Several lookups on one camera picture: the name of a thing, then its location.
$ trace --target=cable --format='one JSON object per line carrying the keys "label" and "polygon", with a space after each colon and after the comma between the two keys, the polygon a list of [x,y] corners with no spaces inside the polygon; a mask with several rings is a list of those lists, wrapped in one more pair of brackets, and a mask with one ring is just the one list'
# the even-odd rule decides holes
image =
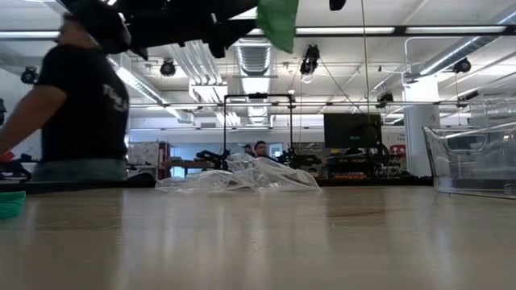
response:
{"label": "cable", "polygon": [[[456,95],[458,96],[459,95],[459,83],[457,82],[457,74],[455,74],[455,92],[456,92]],[[460,126],[460,111],[461,110],[462,109],[457,110],[457,116],[459,117],[459,126]]]}
{"label": "cable", "polygon": [[371,122],[370,109],[369,109],[369,60],[368,60],[368,42],[365,34],[365,8],[364,8],[364,0],[360,0],[360,4],[362,5],[362,27],[364,28],[364,56],[365,56],[365,85],[366,89],[366,98],[368,100],[368,118],[369,122]]}
{"label": "cable", "polygon": [[302,141],[302,124],[303,124],[303,82],[301,82],[301,86],[299,87],[299,90],[301,90],[301,106],[299,107],[300,113],[299,113],[299,148],[298,148],[298,154],[301,154],[301,141]]}
{"label": "cable", "polygon": [[328,69],[328,67],[326,66],[326,64],[324,63],[324,60],[322,57],[319,57],[319,59],[321,60],[321,63],[322,63],[322,66],[324,66],[324,68],[326,69],[326,71],[328,72],[328,75],[330,75],[331,79],[333,80],[333,82],[335,82],[335,84],[337,85],[337,87],[340,89],[340,91],[344,94],[344,96],[346,97],[346,99],[352,104],[354,105],[354,107],[356,107],[358,109],[358,111],[360,111],[362,114],[364,112],[362,112],[362,110],[360,109],[359,106],[355,105],[355,103],[351,100],[351,98],[349,98],[349,96],[347,95],[346,92],[344,92],[344,90],[342,89],[342,87],[339,85],[339,83],[337,82],[337,80],[333,77],[333,75],[331,74],[330,72],[330,69]]}

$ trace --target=green cloth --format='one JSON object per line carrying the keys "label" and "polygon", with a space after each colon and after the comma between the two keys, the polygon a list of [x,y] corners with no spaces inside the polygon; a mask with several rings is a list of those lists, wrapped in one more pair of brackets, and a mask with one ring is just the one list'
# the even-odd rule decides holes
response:
{"label": "green cloth", "polygon": [[25,192],[0,193],[0,220],[18,217],[24,203]]}
{"label": "green cloth", "polygon": [[256,24],[274,47],[293,52],[299,0],[259,0]]}

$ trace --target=plastic bag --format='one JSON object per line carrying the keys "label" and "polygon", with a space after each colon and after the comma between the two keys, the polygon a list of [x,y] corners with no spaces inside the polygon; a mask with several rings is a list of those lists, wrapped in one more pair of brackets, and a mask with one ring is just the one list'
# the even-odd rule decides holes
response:
{"label": "plastic bag", "polygon": [[176,177],[159,180],[156,189],[165,192],[205,193],[250,188],[258,193],[280,191],[319,191],[308,172],[295,170],[266,158],[253,158],[244,153],[226,159],[231,172],[207,171],[191,174],[186,179]]}

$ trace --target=computer monitor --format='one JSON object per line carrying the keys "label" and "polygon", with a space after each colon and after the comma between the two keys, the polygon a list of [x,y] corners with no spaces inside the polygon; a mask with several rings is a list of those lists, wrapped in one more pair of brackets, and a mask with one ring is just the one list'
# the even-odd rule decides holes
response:
{"label": "computer monitor", "polygon": [[324,114],[326,148],[374,148],[381,145],[379,114]]}

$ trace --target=desk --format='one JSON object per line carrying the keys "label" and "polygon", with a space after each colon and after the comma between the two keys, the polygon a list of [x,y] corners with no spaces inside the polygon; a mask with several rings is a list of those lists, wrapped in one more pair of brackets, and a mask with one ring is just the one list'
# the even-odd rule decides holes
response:
{"label": "desk", "polygon": [[514,201],[430,187],[29,196],[0,222],[9,290],[513,289]]}
{"label": "desk", "polygon": [[206,161],[166,161],[161,163],[166,168],[166,172],[170,172],[172,167],[180,167],[185,169],[185,177],[188,175],[188,169],[212,169],[214,165]]}

